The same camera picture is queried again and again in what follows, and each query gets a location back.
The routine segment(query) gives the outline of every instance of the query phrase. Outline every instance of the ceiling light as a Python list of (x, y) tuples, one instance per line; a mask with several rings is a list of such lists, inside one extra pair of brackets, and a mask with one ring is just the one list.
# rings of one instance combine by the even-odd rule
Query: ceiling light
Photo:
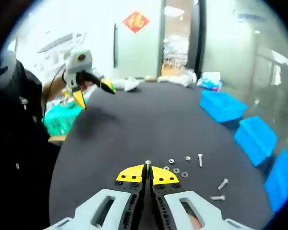
[(169, 38), (172, 39), (172, 40), (178, 40), (178, 39), (181, 39), (181, 37), (178, 36), (178, 35), (176, 35), (176, 34), (171, 35)]
[(171, 6), (166, 6), (164, 9), (164, 14), (169, 17), (178, 17), (184, 13), (184, 10), (176, 8), (176, 7), (171, 7)]

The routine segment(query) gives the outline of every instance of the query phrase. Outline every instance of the black tabletop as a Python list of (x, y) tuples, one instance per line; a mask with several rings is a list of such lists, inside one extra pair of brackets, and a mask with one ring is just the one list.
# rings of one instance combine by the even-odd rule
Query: black tabletop
[[(272, 217), (264, 176), (235, 143), (232, 130), (216, 123), (200, 106), (201, 89), (143, 82), (116, 95), (95, 90), (64, 142), (50, 190), (51, 224), (73, 217), (75, 209), (113, 185), (120, 171), (151, 160), (175, 167), (185, 189), (193, 190), (230, 218), (260, 229)], [(197, 154), (203, 154), (203, 168)], [(175, 165), (168, 160), (173, 158)], [(228, 178), (221, 191), (217, 187)], [(211, 196), (225, 195), (225, 201)], [(152, 227), (149, 199), (140, 229)]]

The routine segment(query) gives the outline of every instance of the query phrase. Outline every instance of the blue foam block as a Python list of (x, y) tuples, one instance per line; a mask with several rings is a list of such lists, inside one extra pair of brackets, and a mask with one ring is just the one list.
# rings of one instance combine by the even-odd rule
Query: blue foam block
[(246, 105), (225, 92), (202, 91), (200, 106), (221, 123), (242, 117)]
[(277, 142), (275, 133), (258, 116), (240, 121), (240, 127), (234, 139), (254, 166), (271, 156)]
[(272, 211), (278, 211), (288, 199), (288, 153), (283, 150), (264, 184)]

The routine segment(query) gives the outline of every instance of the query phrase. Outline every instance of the person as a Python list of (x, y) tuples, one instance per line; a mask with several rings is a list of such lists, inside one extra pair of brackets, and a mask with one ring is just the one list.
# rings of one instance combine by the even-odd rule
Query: person
[[(0, 216), (15, 229), (44, 229), (49, 221), (49, 190), (60, 147), (48, 142), (45, 103), (66, 85), (62, 69), (42, 86), (13, 52), (0, 58)], [(84, 87), (92, 85), (83, 81)]]

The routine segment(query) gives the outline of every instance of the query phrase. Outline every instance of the red diamond sign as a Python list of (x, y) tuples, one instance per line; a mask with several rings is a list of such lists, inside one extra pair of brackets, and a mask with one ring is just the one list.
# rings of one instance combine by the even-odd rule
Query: red diamond sign
[(149, 20), (138, 11), (133, 12), (123, 21), (123, 24), (125, 24), (134, 33), (141, 30), (147, 23), (149, 23)]

